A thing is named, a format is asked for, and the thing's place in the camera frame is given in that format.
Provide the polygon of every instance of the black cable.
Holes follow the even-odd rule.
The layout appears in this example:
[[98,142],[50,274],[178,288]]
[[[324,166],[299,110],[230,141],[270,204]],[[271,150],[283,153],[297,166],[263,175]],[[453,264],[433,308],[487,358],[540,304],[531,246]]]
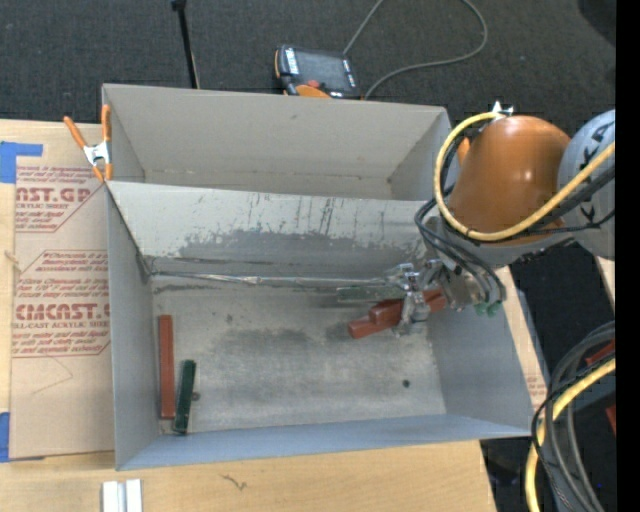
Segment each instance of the black cable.
[[[447,191],[445,191],[445,195],[447,195],[451,191],[452,188],[453,188],[453,186],[449,187],[449,189]],[[494,282],[495,282],[495,284],[496,284],[496,286],[498,288],[498,293],[499,293],[499,299],[498,300],[503,302],[504,299],[506,298],[506,289],[504,287],[504,284],[500,280],[500,278],[496,275],[496,273],[493,271],[493,269],[490,266],[486,265],[479,258],[477,258],[473,254],[469,253],[468,251],[466,251],[462,247],[459,247],[458,245],[454,244],[450,240],[446,240],[445,238],[441,237],[436,232],[430,230],[429,228],[427,228],[424,225],[424,223],[422,222],[423,219],[424,219],[424,216],[431,209],[433,209],[435,207],[435,205],[436,205],[435,199],[431,199],[430,201],[425,203],[416,212],[416,214],[414,216],[414,221],[415,221],[416,225],[418,226],[418,229],[420,230],[420,233],[421,233],[423,239],[427,243],[429,243],[429,245],[431,245],[434,249],[439,250],[445,256],[447,256],[448,258],[453,260],[461,269],[469,272],[469,274],[471,274],[474,277],[476,282],[478,282],[480,287],[483,289],[483,292],[484,292],[484,295],[485,295],[485,302],[490,302],[490,300],[491,300],[491,288],[488,286],[488,284],[485,282],[485,280],[482,277],[480,277],[478,272],[468,265],[468,263],[472,263],[472,264],[482,268],[482,270],[484,270],[494,280]],[[443,247],[443,245],[436,244],[434,240],[437,240],[438,242],[440,242],[440,244],[443,244],[444,247]]]
[[557,476],[554,474],[554,469],[552,468],[552,465],[550,464],[549,460],[547,459],[546,455],[542,452],[542,446],[538,440],[538,435],[537,435],[537,427],[538,424],[540,422],[540,415],[542,414],[542,411],[545,411],[545,421],[548,420],[549,416],[547,416],[547,407],[551,407],[551,411],[553,411],[553,404],[555,403],[555,401],[565,392],[567,391],[571,386],[573,386],[574,384],[576,384],[578,381],[584,379],[587,375],[589,375],[590,373],[592,373],[593,371],[595,371],[596,369],[600,368],[602,365],[608,363],[611,359],[613,359],[615,357],[614,354],[610,354],[600,360],[598,360],[597,362],[593,363],[592,365],[588,366],[587,368],[582,369],[580,372],[577,372],[575,375],[572,376],[572,378],[567,379],[566,381],[562,382],[561,385],[555,389],[555,390],[550,390],[547,393],[547,397],[545,398],[545,400],[543,401],[543,403],[538,407],[538,409],[536,410],[535,414],[533,415],[533,420],[531,422],[531,436],[532,436],[532,443],[533,446],[538,454],[538,458],[540,460],[540,462],[542,463],[543,467],[545,468],[545,472],[547,473],[547,476],[549,477],[549,483],[551,484],[554,492],[556,493],[556,495],[558,496],[558,498],[570,509],[573,509],[572,504],[570,503],[570,501],[568,500],[567,496],[561,491],[561,489],[558,487],[557,484]]
[[[615,322],[608,322],[607,324],[589,333],[583,341],[581,341],[569,353],[567,353],[567,355],[562,358],[560,363],[558,363],[558,366],[556,367],[552,375],[550,389],[553,391],[556,387],[560,386],[562,380],[567,378],[567,372],[569,372],[568,377],[573,378],[580,364],[584,362],[584,357],[587,352],[595,347],[602,345],[603,343],[610,342],[614,337]],[[604,512],[597,496],[595,495],[595,492],[593,491],[593,486],[589,482],[584,464],[582,463],[582,457],[580,455],[580,450],[575,433],[575,425],[573,422],[573,409],[573,404],[569,404],[569,406],[567,407],[567,434],[569,437],[571,454],[573,455],[574,459],[573,462],[576,465],[580,481],[585,488],[587,496],[585,496],[584,493],[581,492],[575,485],[573,476],[570,474],[565,458],[561,453],[560,447],[558,445],[555,423],[553,422],[553,418],[551,416],[553,414],[553,404],[547,404],[547,407],[545,409],[545,423],[548,436],[547,442],[551,447],[553,456],[559,465],[559,469],[561,471],[563,479],[567,482],[571,491],[576,495],[580,503],[586,508],[589,508],[588,504],[591,504],[591,506],[597,512]]]
[[[608,362],[611,359],[611,356],[608,356],[605,359],[602,359],[593,365],[583,369],[581,372],[577,372],[577,368],[581,362],[583,362],[583,358],[587,352],[593,350],[595,347],[601,345],[604,342],[610,341],[612,336],[615,336],[615,322],[608,322],[603,326],[593,330],[589,333],[578,345],[573,347],[558,363],[558,366],[553,372],[551,382],[549,385],[549,390],[547,393],[547,398],[542,403],[542,405],[538,408],[536,413],[534,414],[532,421],[532,436],[533,436],[533,444],[538,452],[539,459],[545,468],[547,476],[549,477],[549,482],[553,487],[556,495],[559,499],[563,501],[566,500],[566,496],[562,493],[557,485],[558,476],[562,476],[564,481],[566,481],[567,485],[571,488],[572,492],[576,495],[581,504],[589,509],[589,502],[595,503],[593,505],[595,507],[599,506],[597,496],[595,496],[595,492],[593,491],[593,487],[589,483],[588,475],[584,469],[584,465],[582,464],[582,460],[579,453],[579,448],[577,445],[575,429],[573,423],[568,425],[568,435],[570,440],[570,447],[572,451],[572,455],[575,459],[576,468],[578,469],[580,480],[582,481],[583,487],[585,487],[587,494],[589,496],[585,496],[583,492],[581,492],[575,486],[575,482],[573,480],[573,475],[570,474],[566,462],[564,461],[564,457],[562,456],[559,446],[557,444],[556,432],[555,432],[555,424],[553,422],[553,404],[555,400],[562,395],[569,387],[575,384],[578,380],[582,379],[585,375],[592,372],[594,369],[598,368],[600,365]],[[539,417],[542,411],[545,411],[545,427],[547,430],[547,441],[549,445],[551,445],[552,453],[554,454],[554,458],[557,461],[556,467],[559,468],[560,475],[557,474],[557,470],[552,467],[552,465],[547,460],[546,456],[542,453],[542,449],[540,443],[537,439],[536,429],[539,423]]]

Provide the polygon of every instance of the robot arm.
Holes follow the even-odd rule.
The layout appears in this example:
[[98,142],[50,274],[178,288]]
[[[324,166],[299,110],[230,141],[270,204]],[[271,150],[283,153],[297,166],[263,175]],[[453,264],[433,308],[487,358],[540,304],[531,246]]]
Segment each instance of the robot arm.
[[[468,149],[460,152],[463,142]],[[449,176],[456,156],[459,172]],[[406,292],[396,332],[433,312],[418,290],[438,291],[454,309],[492,314],[506,298],[500,267],[573,241],[613,260],[614,189],[615,110],[573,138],[542,119],[497,108],[464,121],[438,155],[433,199],[415,215],[425,265],[395,269]]]

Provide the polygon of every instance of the cardboard sheet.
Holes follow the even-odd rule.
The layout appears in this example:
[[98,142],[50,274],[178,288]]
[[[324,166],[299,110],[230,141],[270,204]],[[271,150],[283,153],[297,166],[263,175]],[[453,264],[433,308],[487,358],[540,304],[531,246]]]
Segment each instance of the cardboard sheet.
[[[102,137],[99,126],[79,127],[89,144]],[[1,327],[4,340],[11,332],[11,347],[2,345],[10,386],[6,364],[0,388],[9,456],[111,449],[104,189],[63,123],[2,121],[0,141],[3,195],[13,203],[2,226],[14,228],[13,240],[3,230],[1,267],[2,293],[13,299],[3,300],[12,322]]]

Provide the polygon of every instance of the electrical wire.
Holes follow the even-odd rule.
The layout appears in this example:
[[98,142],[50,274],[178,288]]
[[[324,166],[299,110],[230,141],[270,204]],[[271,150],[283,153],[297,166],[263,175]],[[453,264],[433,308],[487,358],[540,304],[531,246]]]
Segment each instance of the electrical wire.
[[545,215],[547,215],[551,210],[553,210],[561,201],[563,201],[569,194],[571,194],[582,182],[584,182],[591,174],[595,172],[595,170],[615,152],[615,142],[612,142],[607,146],[601,153],[599,153],[589,164],[584,167],[578,174],[576,174],[573,179],[569,181],[560,191],[558,191],[551,199],[549,199],[544,205],[542,205],[538,210],[533,212],[526,219],[518,222],[514,226],[511,226],[507,229],[503,229],[500,231],[494,231],[491,233],[484,233],[477,230],[473,230],[468,226],[465,226],[460,221],[458,221],[449,208],[447,207],[444,197],[442,195],[442,187],[440,174],[442,170],[444,156],[447,152],[448,146],[452,143],[453,140],[467,127],[472,124],[478,123],[480,121],[491,120],[491,119],[501,119],[505,117],[504,114],[499,112],[485,112],[483,114],[478,114],[472,116],[458,126],[456,126],[451,133],[447,136],[444,144],[440,148],[438,156],[436,158],[436,164],[433,174],[433,187],[435,199],[438,204],[438,208],[440,213],[445,218],[447,223],[456,231],[460,232],[467,238],[471,238],[473,240],[479,240],[483,242],[498,242],[503,241],[509,237],[515,236],[527,228],[531,227],[536,222],[540,221]]
[[[463,4],[465,4],[469,9],[471,9],[473,14],[475,14],[475,16],[480,21],[480,24],[482,25],[482,42],[480,43],[480,45],[478,45],[478,47],[476,49],[474,49],[473,51],[471,51],[469,53],[466,53],[464,55],[461,55],[459,57],[453,57],[453,58],[450,58],[450,59],[433,61],[433,62],[424,62],[424,63],[420,63],[420,64],[413,64],[413,65],[406,66],[406,67],[403,67],[403,68],[400,68],[400,69],[396,69],[395,71],[392,71],[391,73],[388,73],[387,75],[383,76],[377,82],[375,82],[371,87],[369,87],[367,92],[364,94],[363,99],[365,99],[365,100],[369,99],[371,97],[371,95],[373,94],[373,92],[376,89],[378,89],[384,82],[390,80],[391,78],[393,78],[393,77],[395,77],[397,75],[400,75],[401,73],[406,73],[408,71],[413,71],[413,70],[416,70],[416,69],[424,69],[424,68],[435,67],[435,66],[445,66],[445,65],[449,65],[449,64],[455,64],[457,62],[462,62],[463,60],[470,59],[471,57],[477,55],[478,53],[480,53],[484,49],[484,47],[487,44],[487,41],[489,39],[489,28],[487,27],[487,23],[484,20],[484,18],[482,16],[482,14],[480,13],[480,11],[469,0],[460,0],[460,1]],[[345,46],[345,48],[344,48],[344,50],[342,52],[343,55],[346,55],[351,50],[351,47],[356,42],[356,39],[358,39],[358,37],[360,37],[360,34],[365,29],[365,27],[368,25],[369,21],[371,20],[371,17],[374,15],[374,13],[378,10],[378,8],[380,7],[380,5],[383,2],[384,2],[384,0],[378,0],[375,3],[373,8],[369,11],[369,14],[367,14],[367,16],[365,17],[364,21],[361,23],[361,25],[358,28],[358,30],[356,31],[356,33],[353,35],[353,37],[351,38],[351,40],[347,44],[347,46]]]
[[[597,496],[593,491],[592,486],[589,483],[588,475],[582,465],[580,450],[577,446],[575,437],[575,429],[573,425],[573,401],[582,393],[585,389],[591,386],[596,381],[600,380],[605,375],[615,370],[615,353],[609,358],[602,359],[597,363],[586,368],[581,373],[577,374],[576,370],[578,365],[583,361],[584,355],[595,348],[596,346],[610,341],[612,336],[615,336],[615,322],[609,322],[600,328],[591,332],[580,344],[574,347],[567,355],[560,361],[554,374],[552,376],[549,393],[545,402],[538,408],[532,422],[532,437],[533,443],[526,463],[525,472],[525,493],[527,498],[527,504],[532,512],[538,512],[538,500],[537,490],[535,482],[535,473],[538,460],[543,464],[548,476],[550,477],[550,483],[552,484],[556,495],[568,506],[572,508],[571,504],[567,502],[566,496],[559,490],[556,479],[559,475],[554,474],[554,471],[549,466],[547,461],[541,452],[542,443],[545,441],[545,434],[548,433],[548,443],[551,444],[551,448],[554,457],[560,468],[560,474],[564,481],[569,485],[572,492],[580,503],[586,509],[602,511],[602,507],[598,502]],[[566,466],[566,462],[562,454],[560,453],[557,440],[555,440],[554,421],[559,415],[568,409],[568,419],[571,423],[568,424],[568,435],[570,441],[571,454],[574,457],[574,463],[576,464],[579,478],[583,483],[586,495],[580,491],[573,480],[573,475],[569,473]],[[539,417],[542,412],[545,412],[545,421],[539,422]]]
[[[573,347],[573,349],[570,350],[560,360],[553,372],[549,389],[555,390],[556,388],[560,387],[562,385],[563,379],[575,378],[578,367],[581,365],[581,363],[583,363],[587,352],[602,345],[603,343],[610,342],[613,338],[615,338],[615,321],[608,322],[607,324],[591,332],[581,343]],[[587,475],[584,464],[582,463],[582,456],[580,455],[580,449],[578,447],[576,438],[575,424],[573,421],[573,409],[573,403],[570,403],[567,406],[566,417],[569,448],[573,457],[573,463],[578,471],[580,481],[583,483],[583,487],[585,488],[586,496],[577,488],[577,485],[574,483],[573,476],[570,474],[570,471],[565,462],[565,458],[561,453],[555,428],[553,425],[552,405],[550,402],[547,403],[547,406],[545,408],[546,430],[548,433],[547,444],[551,447],[551,452],[553,453],[554,459],[559,465],[559,469],[564,481],[567,482],[571,491],[578,498],[580,503],[585,508],[589,508],[589,506],[592,506],[593,509],[597,512],[604,512],[604,509],[600,505],[593,487],[588,484],[589,476]]]

